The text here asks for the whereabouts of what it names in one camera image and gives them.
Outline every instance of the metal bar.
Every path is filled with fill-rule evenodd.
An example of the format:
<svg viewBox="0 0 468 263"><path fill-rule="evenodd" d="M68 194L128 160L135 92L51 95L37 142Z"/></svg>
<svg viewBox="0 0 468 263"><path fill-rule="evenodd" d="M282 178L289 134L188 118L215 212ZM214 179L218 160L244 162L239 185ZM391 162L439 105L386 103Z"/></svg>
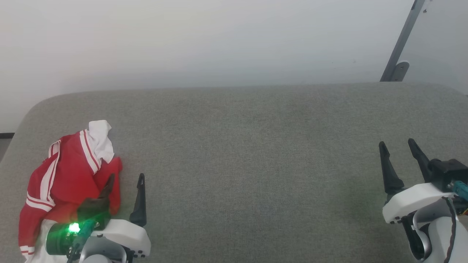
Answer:
<svg viewBox="0 0 468 263"><path fill-rule="evenodd" d="M405 47L406 41L408 40L408 37L410 36L411 30L413 29L413 26L416 22L417 16L421 12L421 9L423 8L425 0L415 0L413 3L413 7L409 11L408 17L406 18L405 25L403 25L403 29L400 33L400 36L398 37L398 40L396 41L395 48L393 49L392 55L390 56L390 59L388 60L387 67L385 68L382 77L380 81L392 81L392 75L393 72L395 71L395 66L396 63L398 63L398 60L400 59L400 56L402 54L403 48Z"/></svg>

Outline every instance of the black strip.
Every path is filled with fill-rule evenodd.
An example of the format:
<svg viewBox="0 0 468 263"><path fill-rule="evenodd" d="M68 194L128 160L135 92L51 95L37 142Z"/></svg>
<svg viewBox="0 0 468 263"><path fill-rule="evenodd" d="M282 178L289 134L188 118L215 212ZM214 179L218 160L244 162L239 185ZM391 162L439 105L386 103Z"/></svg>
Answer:
<svg viewBox="0 0 468 263"><path fill-rule="evenodd" d="M14 134L14 132L0 133L0 139L11 139Z"/></svg>
<svg viewBox="0 0 468 263"><path fill-rule="evenodd" d="M452 202L450 199L446 197L442 197L447 201L448 208L450 209L450 214L452 215L452 235L450 236L450 244L447 249L447 257L444 260L444 263L448 263L450 261L450 257L452 256L453 244L455 243L455 232L457 231L457 221L455 219L455 211L453 210Z"/></svg>

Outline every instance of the teal connector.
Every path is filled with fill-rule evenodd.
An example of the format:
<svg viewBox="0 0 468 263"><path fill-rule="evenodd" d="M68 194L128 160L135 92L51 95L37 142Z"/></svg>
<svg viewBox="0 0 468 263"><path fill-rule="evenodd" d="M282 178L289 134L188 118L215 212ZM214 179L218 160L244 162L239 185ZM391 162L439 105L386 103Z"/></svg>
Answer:
<svg viewBox="0 0 468 263"><path fill-rule="evenodd" d="M466 185L464 182L456 181L453 184L453 192L461 198L465 199L465 201L468 201L468 185Z"/></svg>

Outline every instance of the gray table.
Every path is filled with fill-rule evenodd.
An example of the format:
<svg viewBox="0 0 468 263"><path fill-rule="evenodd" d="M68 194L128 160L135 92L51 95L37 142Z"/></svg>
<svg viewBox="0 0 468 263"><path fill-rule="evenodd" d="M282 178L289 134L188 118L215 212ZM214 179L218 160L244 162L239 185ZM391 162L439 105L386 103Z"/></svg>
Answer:
<svg viewBox="0 0 468 263"><path fill-rule="evenodd" d="M387 225L378 143L407 186L407 146L468 164L468 98L431 84L105 91L54 97L25 117L0 163L0 262L22 262L18 215L49 145L112 125L127 219L146 174L152 254L137 262L413 262Z"/></svg>

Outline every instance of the red garment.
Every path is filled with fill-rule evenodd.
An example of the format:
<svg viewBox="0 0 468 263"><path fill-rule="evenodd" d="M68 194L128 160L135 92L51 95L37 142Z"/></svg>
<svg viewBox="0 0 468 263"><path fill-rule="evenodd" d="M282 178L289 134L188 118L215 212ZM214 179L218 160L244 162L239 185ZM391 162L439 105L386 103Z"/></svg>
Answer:
<svg viewBox="0 0 468 263"><path fill-rule="evenodd" d="M20 213L18 243L24 256L34 254L43 219L59 223L76 220L76 209L87 197L97 198L109 176L115 174L109 196L110 212L120 207L119 157L109 163L96 158L88 130L67 135L49 149L49 157L29 179L26 203Z"/></svg>

